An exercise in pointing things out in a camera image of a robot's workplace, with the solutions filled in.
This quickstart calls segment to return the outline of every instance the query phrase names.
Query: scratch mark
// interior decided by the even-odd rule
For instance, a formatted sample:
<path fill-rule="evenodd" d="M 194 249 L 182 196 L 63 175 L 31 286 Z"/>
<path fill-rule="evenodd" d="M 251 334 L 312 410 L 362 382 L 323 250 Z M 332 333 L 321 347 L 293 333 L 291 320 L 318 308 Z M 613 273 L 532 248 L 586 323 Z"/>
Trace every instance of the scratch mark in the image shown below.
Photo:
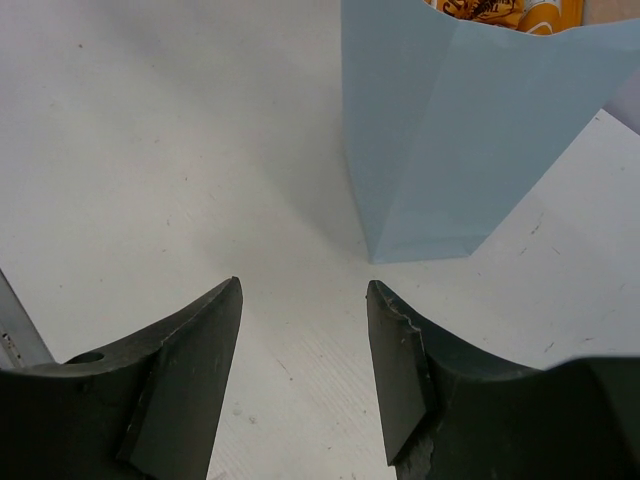
<path fill-rule="evenodd" d="M 287 372 L 287 375 L 289 375 L 289 381 L 293 380 L 293 377 L 291 376 L 291 372 L 289 372 L 289 370 L 287 370 L 287 367 L 284 366 L 284 363 L 282 363 L 280 360 L 278 360 L 276 358 L 276 362 L 278 362 L 280 364 L 280 366 L 282 367 L 282 369 Z"/>
<path fill-rule="evenodd" d="M 602 316 L 602 320 L 606 320 L 606 319 L 607 319 L 607 317 L 608 317 L 609 315 L 611 315 L 612 313 L 616 313 L 616 309 L 615 309 L 615 308 L 612 308 L 612 309 L 611 309 L 611 310 L 609 310 L 607 313 L 605 313 L 605 314 Z"/>
<path fill-rule="evenodd" d="M 538 224 L 533 230 L 531 230 L 531 235 L 534 235 L 540 229 L 540 225 L 542 225 L 542 217 L 544 217 L 544 212 L 540 214 L 540 217 L 538 218 Z"/>

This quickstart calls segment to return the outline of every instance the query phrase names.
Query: snack package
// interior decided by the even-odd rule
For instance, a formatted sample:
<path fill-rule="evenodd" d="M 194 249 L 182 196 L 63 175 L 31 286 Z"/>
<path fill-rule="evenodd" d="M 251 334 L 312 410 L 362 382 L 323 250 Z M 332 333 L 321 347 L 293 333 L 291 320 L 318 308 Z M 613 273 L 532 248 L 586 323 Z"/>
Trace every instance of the snack package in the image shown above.
<path fill-rule="evenodd" d="M 518 30 L 551 35 L 582 24 L 583 0 L 524 0 Z"/>
<path fill-rule="evenodd" d="M 536 35 L 551 35 L 582 23 L 584 0 L 427 0 L 460 20 Z"/>
<path fill-rule="evenodd" d="M 427 3 L 461 20 L 516 29 L 525 0 L 427 0 Z"/>

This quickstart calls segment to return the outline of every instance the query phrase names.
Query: light blue paper bag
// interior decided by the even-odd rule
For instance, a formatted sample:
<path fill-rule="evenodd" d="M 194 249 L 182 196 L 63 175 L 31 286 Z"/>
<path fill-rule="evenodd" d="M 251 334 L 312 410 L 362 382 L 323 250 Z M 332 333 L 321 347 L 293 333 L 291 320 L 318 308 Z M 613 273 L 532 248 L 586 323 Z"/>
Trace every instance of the light blue paper bag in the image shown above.
<path fill-rule="evenodd" d="M 342 0 L 347 158 L 371 260 L 471 254 L 640 65 L 640 20 L 549 37 Z"/>

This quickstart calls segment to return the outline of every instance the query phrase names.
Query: metal bar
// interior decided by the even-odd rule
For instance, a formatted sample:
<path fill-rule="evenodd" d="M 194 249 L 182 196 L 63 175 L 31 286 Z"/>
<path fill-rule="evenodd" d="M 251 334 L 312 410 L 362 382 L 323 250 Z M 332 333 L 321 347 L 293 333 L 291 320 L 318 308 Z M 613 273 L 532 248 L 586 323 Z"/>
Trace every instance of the metal bar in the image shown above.
<path fill-rule="evenodd" d="M 0 270 L 0 369 L 53 361 L 51 352 Z"/>

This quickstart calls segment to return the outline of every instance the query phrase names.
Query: white surface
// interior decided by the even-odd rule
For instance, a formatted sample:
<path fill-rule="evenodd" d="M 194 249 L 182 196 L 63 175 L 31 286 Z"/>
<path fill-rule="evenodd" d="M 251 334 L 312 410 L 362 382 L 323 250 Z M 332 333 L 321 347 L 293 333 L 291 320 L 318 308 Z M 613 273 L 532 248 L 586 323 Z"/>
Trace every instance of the white surface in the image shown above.
<path fill-rule="evenodd" d="M 371 278 L 533 366 L 640 353 L 640 137 L 601 113 L 473 257 L 368 265 L 339 33 L 337 0 L 0 6 L 0 263 L 56 358 L 243 282 L 211 479 L 394 478 Z"/>

